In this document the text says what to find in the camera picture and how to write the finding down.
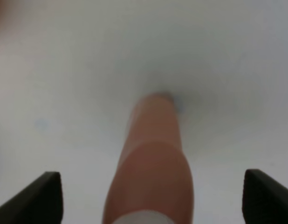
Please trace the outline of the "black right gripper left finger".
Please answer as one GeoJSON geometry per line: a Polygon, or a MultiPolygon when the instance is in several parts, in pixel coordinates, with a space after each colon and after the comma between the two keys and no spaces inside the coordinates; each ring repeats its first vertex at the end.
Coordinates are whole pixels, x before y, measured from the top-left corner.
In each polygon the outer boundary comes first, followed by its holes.
{"type": "Polygon", "coordinates": [[[60,224],[62,219],[59,172],[45,172],[0,206],[0,224],[60,224]]]}

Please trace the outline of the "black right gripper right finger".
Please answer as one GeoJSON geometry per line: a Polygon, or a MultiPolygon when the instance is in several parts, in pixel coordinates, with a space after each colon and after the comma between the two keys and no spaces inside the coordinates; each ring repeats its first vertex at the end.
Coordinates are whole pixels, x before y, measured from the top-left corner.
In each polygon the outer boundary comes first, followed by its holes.
{"type": "Polygon", "coordinates": [[[246,224],[288,224],[288,189],[259,169],[246,170],[242,213],[246,224]]]}

